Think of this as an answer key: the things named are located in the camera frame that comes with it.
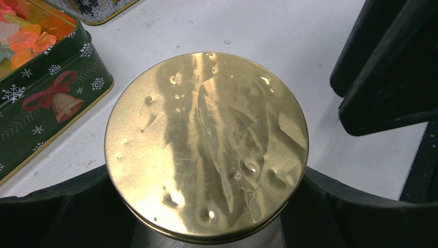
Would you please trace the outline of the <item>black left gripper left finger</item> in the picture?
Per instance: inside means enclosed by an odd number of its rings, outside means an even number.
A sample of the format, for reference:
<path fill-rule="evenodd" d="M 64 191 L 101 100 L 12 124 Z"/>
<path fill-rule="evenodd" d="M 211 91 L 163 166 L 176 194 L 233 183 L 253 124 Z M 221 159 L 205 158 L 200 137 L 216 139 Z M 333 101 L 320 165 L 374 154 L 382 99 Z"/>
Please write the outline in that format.
<path fill-rule="evenodd" d="M 104 165 L 1 198 L 1 247 L 130 247 L 135 225 Z"/>

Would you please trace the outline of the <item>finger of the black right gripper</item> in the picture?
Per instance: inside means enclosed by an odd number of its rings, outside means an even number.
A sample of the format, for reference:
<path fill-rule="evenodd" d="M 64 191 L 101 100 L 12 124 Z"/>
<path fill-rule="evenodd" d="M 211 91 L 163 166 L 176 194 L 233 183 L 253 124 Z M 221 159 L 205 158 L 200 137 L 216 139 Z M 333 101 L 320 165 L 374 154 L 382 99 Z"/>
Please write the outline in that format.
<path fill-rule="evenodd" d="M 406 1 L 342 98 L 353 136 L 437 120 L 437 1 Z"/>
<path fill-rule="evenodd" d="M 405 3 L 365 1 L 330 76 L 330 86 L 338 96 L 347 94 Z"/>

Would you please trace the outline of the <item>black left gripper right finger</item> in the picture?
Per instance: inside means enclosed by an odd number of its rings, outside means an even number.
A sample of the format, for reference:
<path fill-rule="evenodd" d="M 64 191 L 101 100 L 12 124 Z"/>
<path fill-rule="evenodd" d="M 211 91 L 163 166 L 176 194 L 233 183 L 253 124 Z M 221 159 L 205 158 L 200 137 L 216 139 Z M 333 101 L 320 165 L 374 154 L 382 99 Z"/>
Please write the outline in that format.
<path fill-rule="evenodd" d="M 280 219 L 287 247 L 437 247 L 437 203 L 376 196 L 312 168 Z"/>

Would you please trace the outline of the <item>gold round lid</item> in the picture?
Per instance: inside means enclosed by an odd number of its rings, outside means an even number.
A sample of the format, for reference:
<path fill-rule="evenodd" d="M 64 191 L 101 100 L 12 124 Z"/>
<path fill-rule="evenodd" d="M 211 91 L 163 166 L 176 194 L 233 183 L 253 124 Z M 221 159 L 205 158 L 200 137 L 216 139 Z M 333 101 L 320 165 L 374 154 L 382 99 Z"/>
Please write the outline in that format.
<path fill-rule="evenodd" d="M 308 154 L 306 119 L 288 86 L 219 52 L 179 55 L 139 75 L 104 138 L 127 208 L 183 241 L 241 239 L 268 226 L 298 188 Z"/>

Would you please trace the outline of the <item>tin of translucent star candies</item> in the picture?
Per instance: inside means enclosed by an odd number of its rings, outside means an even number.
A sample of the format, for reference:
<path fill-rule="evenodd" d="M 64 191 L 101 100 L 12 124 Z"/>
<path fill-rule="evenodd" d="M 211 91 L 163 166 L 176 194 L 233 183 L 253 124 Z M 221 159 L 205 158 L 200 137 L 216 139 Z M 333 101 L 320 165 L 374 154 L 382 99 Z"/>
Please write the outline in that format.
<path fill-rule="evenodd" d="M 1 1 L 1 183 L 113 87 L 90 33 L 45 1 Z"/>

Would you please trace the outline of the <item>tin of pastel star candies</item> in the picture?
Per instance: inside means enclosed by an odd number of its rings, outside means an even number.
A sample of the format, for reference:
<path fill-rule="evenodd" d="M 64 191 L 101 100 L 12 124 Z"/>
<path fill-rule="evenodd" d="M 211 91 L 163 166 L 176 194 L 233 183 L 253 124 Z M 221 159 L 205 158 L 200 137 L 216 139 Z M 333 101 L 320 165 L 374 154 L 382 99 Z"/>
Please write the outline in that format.
<path fill-rule="evenodd" d="M 47 0 L 44 2 L 87 25 L 100 25 L 137 3 L 138 0 Z"/>

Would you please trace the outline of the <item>clear round plastic container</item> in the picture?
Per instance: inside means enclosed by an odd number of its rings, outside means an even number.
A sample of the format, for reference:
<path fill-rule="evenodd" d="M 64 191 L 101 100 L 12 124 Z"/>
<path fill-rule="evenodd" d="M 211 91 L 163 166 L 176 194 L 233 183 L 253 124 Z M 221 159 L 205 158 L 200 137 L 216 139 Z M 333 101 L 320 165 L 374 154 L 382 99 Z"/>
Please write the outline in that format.
<path fill-rule="evenodd" d="M 137 222 L 130 247 L 286 247 L 280 218 L 276 218 L 268 226 L 258 232 L 235 240 L 183 241 L 168 237 L 153 230 L 143 223 Z"/>

